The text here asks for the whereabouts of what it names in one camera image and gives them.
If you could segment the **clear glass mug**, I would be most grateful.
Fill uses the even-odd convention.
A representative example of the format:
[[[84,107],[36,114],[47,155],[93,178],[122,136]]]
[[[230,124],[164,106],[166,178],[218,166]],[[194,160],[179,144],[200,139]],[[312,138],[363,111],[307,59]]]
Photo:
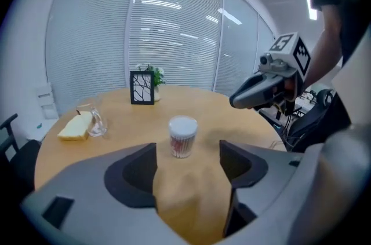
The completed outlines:
[[[108,125],[101,108],[102,98],[100,95],[80,99],[77,102],[76,111],[87,120],[88,133],[91,137],[100,137],[106,134]]]

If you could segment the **potted white flower plant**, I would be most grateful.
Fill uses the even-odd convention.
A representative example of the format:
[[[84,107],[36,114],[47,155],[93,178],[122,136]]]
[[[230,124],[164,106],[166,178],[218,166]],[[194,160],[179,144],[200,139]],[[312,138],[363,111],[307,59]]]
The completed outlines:
[[[150,63],[140,63],[136,65],[139,71],[153,71],[154,72],[154,101],[157,102],[161,99],[159,93],[160,85],[165,84],[164,70],[161,67],[156,67]]]

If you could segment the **black office chair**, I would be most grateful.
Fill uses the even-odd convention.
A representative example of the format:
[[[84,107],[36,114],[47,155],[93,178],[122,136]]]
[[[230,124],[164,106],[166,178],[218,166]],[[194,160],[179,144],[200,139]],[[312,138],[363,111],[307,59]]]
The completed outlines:
[[[19,186],[25,189],[26,193],[30,193],[35,188],[35,167],[41,143],[37,140],[29,140],[22,147],[18,146],[11,125],[17,117],[18,114],[13,114],[0,125],[0,131],[6,129],[8,134],[4,142],[0,143],[0,157],[4,157],[8,161],[10,170],[15,175]],[[15,151],[10,160],[6,157],[6,151],[9,148],[13,148]]]
[[[313,131],[323,119],[334,99],[333,90],[323,89],[318,92],[315,105],[302,117],[295,120],[285,136],[286,150],[296,151],[300,141]]]

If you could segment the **clear cotton swab container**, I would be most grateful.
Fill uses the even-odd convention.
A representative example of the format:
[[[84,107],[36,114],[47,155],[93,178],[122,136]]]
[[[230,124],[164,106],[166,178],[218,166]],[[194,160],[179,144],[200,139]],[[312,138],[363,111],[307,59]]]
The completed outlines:
[[[170,147],[172,155],[176,158],[181,159],[189,157],[196,135],[188,139],[178,139],[170,136]]]

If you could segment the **black picture frame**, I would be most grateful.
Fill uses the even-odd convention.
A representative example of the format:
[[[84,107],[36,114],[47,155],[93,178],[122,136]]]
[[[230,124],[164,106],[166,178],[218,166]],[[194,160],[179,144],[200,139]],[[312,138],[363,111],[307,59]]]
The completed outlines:
[[[130,72],[131,104],[154,105],[154,71]]]

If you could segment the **ceiling light panel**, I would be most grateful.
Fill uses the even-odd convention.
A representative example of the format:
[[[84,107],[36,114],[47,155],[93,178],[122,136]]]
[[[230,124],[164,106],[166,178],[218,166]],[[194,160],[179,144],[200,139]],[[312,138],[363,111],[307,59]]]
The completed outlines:
[[[309,18],[310,20],[317,20],[317,10],[312,8],[312,5],[311,5],[311,0],[306,0],[307,1],[307,7],[308,7],[308,14],[309,14]]]

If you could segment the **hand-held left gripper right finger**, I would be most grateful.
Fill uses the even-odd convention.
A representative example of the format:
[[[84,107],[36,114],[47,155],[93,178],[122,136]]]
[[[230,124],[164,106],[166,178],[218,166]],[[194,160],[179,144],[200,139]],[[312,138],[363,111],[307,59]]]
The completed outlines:
[[[322,147],[295,153],[221,140],[220,165],[231,184],[223,239],[288,241]]]

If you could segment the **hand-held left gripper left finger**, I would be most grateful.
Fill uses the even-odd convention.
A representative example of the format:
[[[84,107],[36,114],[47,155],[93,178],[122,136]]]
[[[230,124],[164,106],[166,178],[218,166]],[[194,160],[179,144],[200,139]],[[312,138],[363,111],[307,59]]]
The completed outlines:
[[[22,202],[50,245],[186,245],[159,217],[155,143],[67,166]]]

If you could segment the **person's right forearm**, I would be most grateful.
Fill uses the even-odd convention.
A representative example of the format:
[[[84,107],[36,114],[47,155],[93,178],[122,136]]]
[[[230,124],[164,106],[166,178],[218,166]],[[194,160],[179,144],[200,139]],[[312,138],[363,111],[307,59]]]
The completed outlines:
[[[328,74],[343,58],[342,19],[339,7],[324,5],[323,31],[311,55],[311,63],[302,90],[319,81]]]

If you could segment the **white wall rack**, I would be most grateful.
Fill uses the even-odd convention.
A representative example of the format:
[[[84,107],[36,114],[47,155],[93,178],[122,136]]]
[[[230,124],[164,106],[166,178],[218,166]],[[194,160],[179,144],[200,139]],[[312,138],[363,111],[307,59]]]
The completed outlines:
[[[58,119],[59,113],[54,101],[52,84],[48,82],[46,85],[36,87],[35,93],[43,117],[47,120]]]

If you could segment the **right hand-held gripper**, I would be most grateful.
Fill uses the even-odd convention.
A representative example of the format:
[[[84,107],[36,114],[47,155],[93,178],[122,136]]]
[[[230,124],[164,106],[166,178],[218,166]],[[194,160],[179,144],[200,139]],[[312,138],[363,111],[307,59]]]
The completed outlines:
[[[233,108],[273,105],[292,111],[303,92],[311,56],[297,32],[280,35],[260,56],[259,72],[244,81],[230,98]]]

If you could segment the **white side table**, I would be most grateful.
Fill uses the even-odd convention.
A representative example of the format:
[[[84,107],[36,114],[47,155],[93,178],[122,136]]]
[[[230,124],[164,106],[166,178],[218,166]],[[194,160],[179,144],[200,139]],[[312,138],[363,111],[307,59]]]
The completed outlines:
[[[39,119],[36,122],[30,123],[25,129],[26,139],[42,142],[48,131],[57,121],[58,119]],[[40,123],[42,123],[42,127],[37,129],[37,125]]]

